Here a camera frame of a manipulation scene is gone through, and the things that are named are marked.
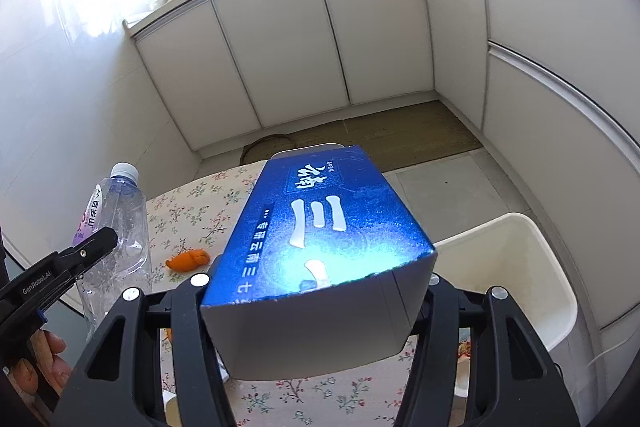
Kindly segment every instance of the floral tablecloth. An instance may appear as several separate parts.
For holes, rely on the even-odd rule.
[[[154,291],[174,288],[194,273],[207,271],[209,266],[176,273],[164,262],[193,248],[207,250],[212,259],[220,255],[264,164],[212,174],[147,203]],[[175,393],[171,344],[163,336],[162,387]],[[416,338],[410,337],[390,359],[333,375],[281,381],[232,378],[225,387],[238,426],[390,425],[402,399],[415,343]]]

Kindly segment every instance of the kitchen cabinet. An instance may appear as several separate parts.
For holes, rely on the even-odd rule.
[[[263,126],[348,105],[324,0],[213,0]]]
[[[587,94],[640,139],[640,0],[488,0],[490,40]]]
[[[484,0],[427,0],[435,89],[482,126],[486,76]]]
[[[637,304],[640,154],[623,129],[563,80],[492,47],[484,135],[555,224],[597,325]]]
[[[260,128],[209,0],[137,42],[156,88],[192,150]]]
[[[424,0],[326,0],[352,103],[433,89]]]

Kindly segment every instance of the bottle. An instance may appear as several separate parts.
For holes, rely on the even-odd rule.
[[[77,282],[89,337],[126,288],[137,286],[145,294],[151,293],[146,199],[138,188],[138,170],[133,165],[116,164],[111,176],[96,185],[73,245],[102,227],[115,230],[118,245]]]

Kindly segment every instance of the round lid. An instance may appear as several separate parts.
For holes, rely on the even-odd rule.
[[[111,177],[124,176],[138,185],[138,169],[130,163],[116,163],[111,169]]]

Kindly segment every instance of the white cable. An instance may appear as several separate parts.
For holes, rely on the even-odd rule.
[[[636,333],[638,333],[638,331],[640,331],[640,329],[638,329],[638,330],[634,331],[633,333],[631,333],[631,336],[629,336],[629,338],[626,338],[625,340],[623,340],[622,342],[616,344],[613,347],[609,347],[609,349],[605,349],[602,353],[600,353],[599,355],[596,355],[595,357],[593,357],[593,360],[591,360],[591,362],[589,362],[586,367],[589,367],[593,362],[598,360],[600,357],[604,357],[604,355],[606,355],[607,353],[610,353],[614,349],[618,349],[620,346],[624,346],[626,343],[628,343],[628,341],[630,341],[634,336],[636,336]]]

